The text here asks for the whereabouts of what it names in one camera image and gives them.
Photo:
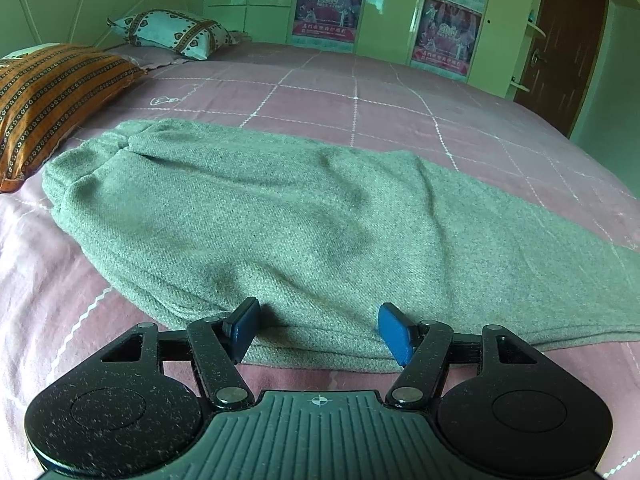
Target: pillow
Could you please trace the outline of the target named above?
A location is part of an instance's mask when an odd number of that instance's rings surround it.
[[[163,46],[133,46],[125,43],[110,48],[107,52],[121,56],[144,70],[193,61]]]
[[[2,59],[20,59],[21,57],[26,56],[27,54],[31,54],[32,52],[36,52],[37,50],[43,49],[46,46],[54,46],[59,45],[59,43],[43,43],[36,46],[30,46],[29,48],[24,48],[22,50],[16,50],[11,54],[7,54]]]
[[[162,46],[193,59],[205,60],[238,40],[218,22],[181,10],[153,9],[107,25],[135,46]]]
[[[0,192],[17,190],[79,123],[145,74],[98,48],[47,46],[0,68]]]

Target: bed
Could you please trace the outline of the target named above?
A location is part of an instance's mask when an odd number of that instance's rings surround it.
[[[121,52],[136,55],[131,47]],[[370,150],[411,150],[541,205],[607,242],[640,250],[638,200],[519,105],[409,67],[292,46],[243,43],[208,61],[183,61],[159,63],[76,129],[59,152],[122,121],[161,118]],[[7,480],[31,480],[42,472],[22,426],[31,399],[132,325],[150,320],[113,290],[56,226],[41,173],[19,191],[0,195],[0,473]],[[616,480],[638,478],[640,342],[546,354],[596,391],[612,412],[614,432],[598,471]],[[384,394],[397,376],[239,369],[256,394],[368,388]],[[167,365],[165,373],[195,388],[188,366]],[[465,367],[452,370],[446,389],[471,374]]]

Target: blue gripper pad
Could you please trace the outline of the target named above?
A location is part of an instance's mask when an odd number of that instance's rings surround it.
[[[400,366],[407,366],[414,356],[409,327],[391,311],[388,303],[378,310],[378,333]]]
[[[228,335],[230,339],[228,355],[233,362],[239,363],[242,361],[244,354],[246,354],[258,332],[259,325],[260,303],[254,300],[248,310],[242,314],[242,317],[231,326],[230,334]]]

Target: wall shelf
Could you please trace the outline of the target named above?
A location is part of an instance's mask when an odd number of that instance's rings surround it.
[[[532,38],[546,38],[544,31],[535,23],[527,22],[527,36]]]
[[[531,90],[529,90],[526,86],[521,85],[520,83],[516,83],[515,81],[511,81],[509,83],[511,86],[515,86],[518,90],[522,90],[525,92],[531,92]]]

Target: gray towel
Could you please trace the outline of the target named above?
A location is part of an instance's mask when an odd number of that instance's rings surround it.
[[[258,298],[246,362],[395,371],[385,301],[541,350],[640,339],[640,254],[413,153],[127,121],[43,186],[97,270],[168,327]]]

